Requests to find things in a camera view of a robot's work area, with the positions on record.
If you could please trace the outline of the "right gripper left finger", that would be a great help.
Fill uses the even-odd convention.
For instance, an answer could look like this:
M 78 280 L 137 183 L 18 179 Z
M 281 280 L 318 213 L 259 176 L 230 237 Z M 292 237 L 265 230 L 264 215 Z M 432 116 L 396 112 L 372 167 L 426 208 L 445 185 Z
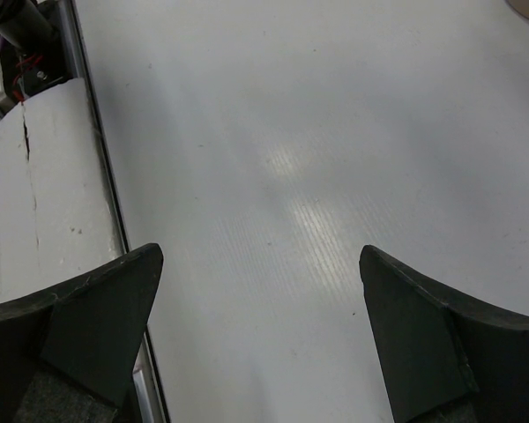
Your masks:
M 0 422 L 139 422 L 132 380 L 159 286 L 156 243 L 0 304 Z

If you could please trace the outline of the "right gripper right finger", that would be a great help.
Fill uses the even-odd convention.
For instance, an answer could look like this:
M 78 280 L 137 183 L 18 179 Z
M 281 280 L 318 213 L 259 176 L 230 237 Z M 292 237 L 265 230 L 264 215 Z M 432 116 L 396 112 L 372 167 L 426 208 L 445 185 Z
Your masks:
M 529 422 L 529 316 L 371 245 L 359 266 L 394 421 Z

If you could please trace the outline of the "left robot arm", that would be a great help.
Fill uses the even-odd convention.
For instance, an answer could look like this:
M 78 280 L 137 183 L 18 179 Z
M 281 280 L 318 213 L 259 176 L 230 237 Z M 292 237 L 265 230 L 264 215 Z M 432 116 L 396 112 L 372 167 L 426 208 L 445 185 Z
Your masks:
M 32 1 L 0 1 L 0 35 L 15 48 L 29 52 L 52 44 L 56 29 Z

